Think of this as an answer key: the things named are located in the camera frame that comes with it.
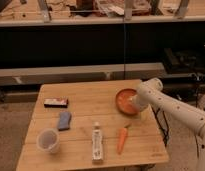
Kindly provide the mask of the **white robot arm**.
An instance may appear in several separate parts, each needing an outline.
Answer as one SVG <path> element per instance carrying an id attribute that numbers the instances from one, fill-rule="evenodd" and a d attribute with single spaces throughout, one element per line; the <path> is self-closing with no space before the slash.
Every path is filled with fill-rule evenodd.
<path id="1" fill-rule="evenodd" d="M 142 81 L 137 85 L 130 102 L 139 112 L 149 104 L 155 105 L 198 135 L 202 139 L 203 148 L 200 150 L 196 171 L 205 171 L 205 111 L 164 94 L 162 89 L 163 83 L 158 78 Z"/>

